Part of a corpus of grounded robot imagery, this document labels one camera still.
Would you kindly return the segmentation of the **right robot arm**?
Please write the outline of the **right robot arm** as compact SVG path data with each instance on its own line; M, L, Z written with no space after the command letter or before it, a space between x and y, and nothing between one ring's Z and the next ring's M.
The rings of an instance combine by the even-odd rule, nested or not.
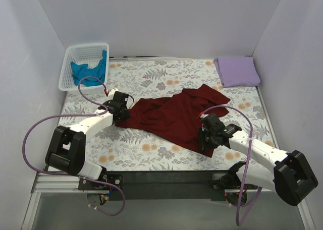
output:
M224 189L237 189L244 184L272 190L287 204L297 206L318 186L318 180L305 155L298 150L287 152L271 147L249 135L235 124L224 125L215 114L200 118L199 149L207 152L226 146L255 160L260 168L252 169L246 161L231 166L213 184Z

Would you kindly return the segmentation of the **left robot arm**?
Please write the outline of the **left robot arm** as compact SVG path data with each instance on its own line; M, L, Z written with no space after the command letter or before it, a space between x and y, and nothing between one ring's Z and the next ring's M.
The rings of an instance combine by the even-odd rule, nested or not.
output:
M45 157L45 163L71 176L90 179L91 185L98 190L107 185L106 169L85 159L86 142L103 129L130 117L127 102L129 94L113 89L108 93L108 101L99 106L93 117L64 127L58 126Z

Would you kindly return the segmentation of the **dark red t-shirt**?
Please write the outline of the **dark red t-shirt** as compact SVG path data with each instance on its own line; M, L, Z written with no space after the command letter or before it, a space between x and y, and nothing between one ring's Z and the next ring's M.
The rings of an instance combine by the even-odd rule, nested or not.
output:
M201 152L198 148L197 130L202 126L198 116L212 106L229 102L230 98L203 84L198 89L183 89L172 97L141 98L130 109L130 117L116 123L116 126L144 130L185 149L212 157L213 150Z

